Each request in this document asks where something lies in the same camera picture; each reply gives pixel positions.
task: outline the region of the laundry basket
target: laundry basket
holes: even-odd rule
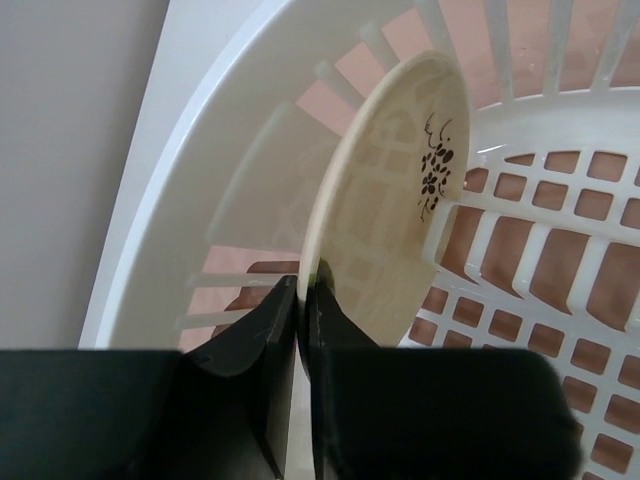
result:
[[[453,233],[401,346],[546,355],[582,478],[640,478],[639,16],[638,0],[263,0],[176,124],[81,347],[192,348],[295,273],[355,112],[437,49],[465,74],[469,171],[434,212],[425,261],[455,213]],[[294,390],[297,479],[304,378]]]

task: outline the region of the white plastic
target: white plastic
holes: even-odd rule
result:
[[[107,298],[87,318],[81,346],[173,347],[184,328],[204,331],[202,341],[215,325],[238,318],[237,311],[222,312],[238,287],[277,279],[243,275],[247,267],[299,253],[324,169],[355,109],[399,58],[437,48],[465,72],[474,107],[470,175],[486,170],[486,181],[481,193],[467,191],[459,204],[436,210],[434,225],[441,227],[454,207],[482,212],[468,248],[460,247],[463,271],[448,271],[442,262],[436,279],[447,296],[442,309],[426,302],[401,345],[546,352],[584,427],[584,470],[597,475],[585,478],[640,478],[639,15],[637,0],[264,0],[178,120],[112,281],[96,284],[95,295]],[[557,152],[577,152],[571,173],[551,168]],[[524,155],[532,155],[531,165],[513,161]],[[606,171],[622,157],[619,178],[602,175],[598,159],[605,159]],[[516,188],[501,180],[514,177],[501,175],[524,183]],[[547,187],[564,192],[553,208],[548,198],[538,200]],[[606,211],[595,215],[603,218],[590,218],[590,205],[601,209],[603,198]],[[515,260],[508,272],[495,261],[504,274],[496,282],[486,262],[505,218],[518,219],[526,231],[507,230],[500,239],[504,257]],[[583,250],[551,248],[558,231],[584,239]],[[439,241],[432,227],[426,261],[435,260]],[[626,265],[614,250],[626,255]],[[566,309],[547,298],[554,294],[552,275],[542,293],[538,285],[538,267],[558,251],[568,252],[562,255],[575,267],[567,278],[564,270],[557,275]],[[222,258],[235,266],[214,268]],[[558,265],[563,261],[557,258]],[[617,277],[612,265],[619,265]],[[621,281],[620,298],[601,287],[605,273],[610,285]],[[228,300],[224,288],[235,289]],[[215,301],[213,290],[220,293]],[[194,300],[205,293],[211,294],[206,308]],[[594,315],[592,295],[598,308],[608,302],[612,312],[624,304],[626,321],[607,324]],[[474,308],[477,316],[465,313]],[[501,337],[494,329],[500,322],[518,328]],[[420,333],[427,327],[428,342]],[[585,363],[584,352],[595,360],[593,352],[604,351],[598,368]],[[299,374],[296,391],[304,392]],[[309,450],[298,450],[308,438],[308,399],[295,398],[288,475],[311,478]]]
[[[464,79],[447,55],[415,55],[378,83],[316,195],[298,268],[301,313],[323,261],[342,312],[378,345],[398,345],[438,274],[422,250],[438,202],[462,195],[469,124]]]

